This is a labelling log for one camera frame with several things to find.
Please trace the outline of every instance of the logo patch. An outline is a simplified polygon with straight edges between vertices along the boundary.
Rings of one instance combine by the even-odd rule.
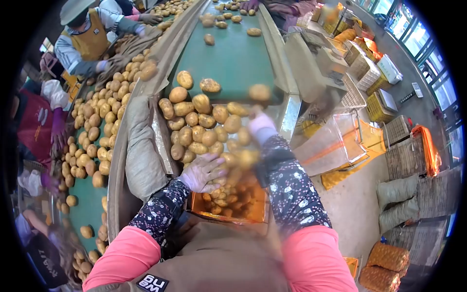
[[[166,279],[146,274],[142,280],[136,283],[136,285],[144,291],[163,292],[168,283],[169,281]]]

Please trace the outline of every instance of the face mask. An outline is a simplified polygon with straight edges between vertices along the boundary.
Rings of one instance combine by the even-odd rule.
[[[68,23],[68,26],[71,28],[77,28],[83,25],[83,23],[86,21],[86,16],[87,16],[88,10],[84,10],[81,12],[78,16],[75,17],[72,21]]]

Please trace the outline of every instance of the red apron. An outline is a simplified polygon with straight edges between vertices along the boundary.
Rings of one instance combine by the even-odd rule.
[[[18,140],[31,151],[37,162],[49,169],[53,121],[50,104],[42,96],[24,88],[20,93],[28,97],[28,103],[18,127]]]

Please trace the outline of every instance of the hat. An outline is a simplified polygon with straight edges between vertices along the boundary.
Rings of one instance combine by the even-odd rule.
[[[68,0],[60,10],[60,24],[67,25],[92,3],[94,0]]]

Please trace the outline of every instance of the pink sleeve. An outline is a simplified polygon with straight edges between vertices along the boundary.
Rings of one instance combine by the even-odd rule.
[[[140,19],[139,14],[125,16],[126,19],[138,21]]]
[[[131,10],[131,13],[133,13],[133,15],[140,14],[140,12],[138,11],[138,9],[136,9],[135,6],[133,6],[133,9]]]
[[[160,258],[161,247],[154,238],[139,228],[126,226],[97,260],[83,283],[83,291],[100,285],[131,281]]]
[[[293,292],[358,292],[333,229],[303,228],[283,243],[282,253]]]

